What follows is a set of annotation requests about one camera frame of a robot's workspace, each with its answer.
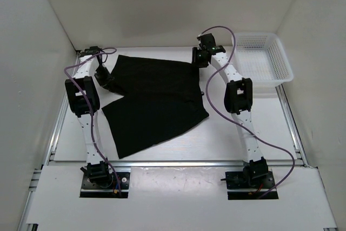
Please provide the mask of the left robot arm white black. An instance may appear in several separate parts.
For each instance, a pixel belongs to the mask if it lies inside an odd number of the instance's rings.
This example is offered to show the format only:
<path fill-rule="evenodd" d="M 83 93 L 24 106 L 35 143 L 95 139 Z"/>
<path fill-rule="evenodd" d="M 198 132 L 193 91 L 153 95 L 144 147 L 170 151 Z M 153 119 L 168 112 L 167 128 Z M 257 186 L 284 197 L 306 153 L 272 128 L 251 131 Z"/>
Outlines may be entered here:
<path fill-rule="evenodd" d="M 110 79 L 110 73 L 103 65 L 103 55 L 107 53 L 100 47 L 89 47 L 80 53 L 80 62 L 66 67 L 64 73 L 68 77 L 65 89 L 70 110 L 80 123 L 86 147 L 86 166 L 81 171 L 92 184 L 105 189 L 114 184 L 115 178 L 98 130 L 97 116 L 101 104 L 93 81 L 94 76 L 101 83 Z"/>

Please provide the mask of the black shorts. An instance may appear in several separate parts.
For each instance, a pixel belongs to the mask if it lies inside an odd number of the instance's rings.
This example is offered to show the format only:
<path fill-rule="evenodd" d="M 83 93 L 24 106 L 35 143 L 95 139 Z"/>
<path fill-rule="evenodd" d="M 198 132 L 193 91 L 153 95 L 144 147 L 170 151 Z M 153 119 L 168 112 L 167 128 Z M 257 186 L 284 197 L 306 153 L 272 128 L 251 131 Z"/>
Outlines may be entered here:
<path fill-rule="evenodd" d="M 199 68 L 188 62 L 119 55 L 111 72 L 121 98 L 102 108 L 119 159 L 180 136 L 206 118 Z"/>

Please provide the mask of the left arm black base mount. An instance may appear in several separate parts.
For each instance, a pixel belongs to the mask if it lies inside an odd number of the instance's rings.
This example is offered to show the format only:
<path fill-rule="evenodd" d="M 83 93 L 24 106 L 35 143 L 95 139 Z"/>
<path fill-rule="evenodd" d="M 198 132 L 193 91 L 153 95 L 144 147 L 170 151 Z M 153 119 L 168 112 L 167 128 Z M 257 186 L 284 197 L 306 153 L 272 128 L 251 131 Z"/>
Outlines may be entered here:
<path fill-rule="evenodd" d="M 110 180 L 103 183 L 92 182 L 88 178 L 87 173 L 83 173 L 79 196 L 81 198 L 96 199 L 127 199 L 129 196 L 130 175 L 131 172 L 127 169 L 125 171 L 118 171 L 119 186 L 112 170 L 110 171 Z"/>

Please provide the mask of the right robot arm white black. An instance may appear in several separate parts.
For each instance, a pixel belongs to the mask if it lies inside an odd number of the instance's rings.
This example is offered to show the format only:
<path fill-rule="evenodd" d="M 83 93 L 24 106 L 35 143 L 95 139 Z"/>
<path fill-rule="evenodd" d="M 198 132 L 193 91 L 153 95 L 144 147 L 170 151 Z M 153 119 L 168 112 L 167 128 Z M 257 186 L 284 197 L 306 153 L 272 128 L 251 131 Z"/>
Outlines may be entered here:
<path fill-rule="evenodd" d="M 268 165 L 255 138 L 251 108 L 252 80 L 244 78 L 232 65 L 223 46 L 217 45 L 212 34 L 197 36 L 199 44 L 192 49 L 192 64 L 199 68 L 212 65 L 225 83 L 224 106 L 237 126 L 243 153 L 243 182 L 258 186 L 268 175 Z"/>

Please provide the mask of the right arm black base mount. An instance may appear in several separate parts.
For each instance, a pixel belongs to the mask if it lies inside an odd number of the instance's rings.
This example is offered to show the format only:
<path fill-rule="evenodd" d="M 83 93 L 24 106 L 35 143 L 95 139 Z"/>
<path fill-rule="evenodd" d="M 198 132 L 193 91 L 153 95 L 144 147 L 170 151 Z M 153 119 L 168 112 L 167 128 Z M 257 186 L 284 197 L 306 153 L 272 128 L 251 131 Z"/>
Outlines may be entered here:
<path fill-rule="evenodd" d="M 278 199 L 273 172 L 268 167 L 245 166 L 242 171 L 226 171 L 228 200 Z"/>

